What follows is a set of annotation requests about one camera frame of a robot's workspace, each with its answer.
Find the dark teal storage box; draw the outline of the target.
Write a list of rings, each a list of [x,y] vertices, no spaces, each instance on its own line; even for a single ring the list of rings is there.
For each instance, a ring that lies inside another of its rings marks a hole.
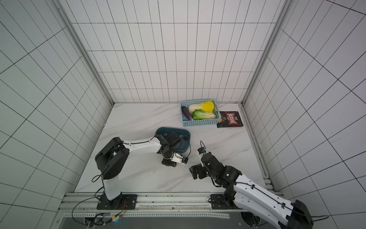
[[[191,134],[188,130],[176,127],[160,127],[155,136],[161,135],[175,152],[186,153],[190,147]]]

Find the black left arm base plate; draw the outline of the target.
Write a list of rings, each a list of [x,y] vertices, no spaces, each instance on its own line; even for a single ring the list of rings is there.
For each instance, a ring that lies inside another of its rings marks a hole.
[[[105,194],[99,197],[98,210],[134,210],[137,203],[137,195],[121,194],[113,200],[108,200]]]

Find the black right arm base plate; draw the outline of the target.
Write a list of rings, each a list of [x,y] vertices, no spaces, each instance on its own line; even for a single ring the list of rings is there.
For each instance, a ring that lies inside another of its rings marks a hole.
[[[237,210],[234,200],[224,194],[211,194],[208,202],[213,210]]]

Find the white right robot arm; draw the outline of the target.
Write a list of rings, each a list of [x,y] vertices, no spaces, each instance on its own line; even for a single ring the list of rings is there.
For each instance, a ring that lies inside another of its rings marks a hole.
[[[198,149],[200,164],[190,167],[193,179],[209,177],[223,194],[212,194],[211,207],[217,210],[243,209],[270,223],[277,229],[311,229],[314,225],[307,206],[291,202],[257,185],[241,171],[224,166],[205,148]]]

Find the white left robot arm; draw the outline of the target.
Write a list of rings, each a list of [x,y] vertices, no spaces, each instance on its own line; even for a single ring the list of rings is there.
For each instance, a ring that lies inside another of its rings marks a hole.
[[[177,133],[171,133],[168,136],[154,135],[152,138],[137,142],[125,142],[119,137],[113,138],[94,158],[97,168],[101,172],[100,177],[106,199],[113,201],[122,194],[118,187],[119,175],[131,153],[139,155],[145,153],[159,154],[163,157],[162,164],[169,167],[186,164],[188,157],[174,148],[180,141],[181,138]]]

